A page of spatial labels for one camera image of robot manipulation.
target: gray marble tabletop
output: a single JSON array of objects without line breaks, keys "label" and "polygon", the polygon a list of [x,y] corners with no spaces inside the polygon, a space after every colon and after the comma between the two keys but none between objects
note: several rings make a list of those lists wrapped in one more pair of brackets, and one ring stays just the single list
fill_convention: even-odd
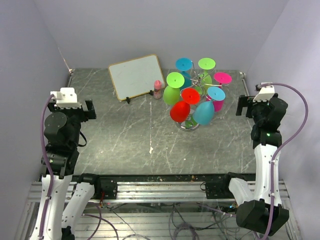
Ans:
[{"label": "gray marble tabletop", "polygon": [[[164,69],[163,76],[174,71]],[[236,116],[245,88],[238,71],[227,72],[233,82],[223,87],[223,109],[211,124],[185,132],[171,120],[170,106],[162,99],[145,94],[130,104],[119,102],[108,69],[74,70],[70,86],[80,101],[93,99],[97,114],[82,124],[88,143],[79,148],[74,174],[254,173],[253,121]]]}]

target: gray wall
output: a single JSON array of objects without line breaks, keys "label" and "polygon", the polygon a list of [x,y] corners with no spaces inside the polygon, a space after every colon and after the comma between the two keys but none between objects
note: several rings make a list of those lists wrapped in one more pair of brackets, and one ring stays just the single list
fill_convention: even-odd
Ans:
[{"label": "gray wall", "polygon": [[35,0],[70,68],[157,54],[247,71],[288,0]]},{"label": "gray wall", "polygon": [[[309,104],[304,130],[281,153],[280,176],[288,188],[304,239],[319,239],[320,141],[319,62],[320,1],[290,0],[264,43],[250,70],[247,82],[253,94],[260,82],[280,82],[300,90]],[[289,108],[280,130],[288,139],[301,124],[305,111],[294,92],[276,86]]]},{"label": "gray wall", "polygon": [[32,0],[0,1],[0,222],[12,240],[39,177],[40,114],[69,70]]}]

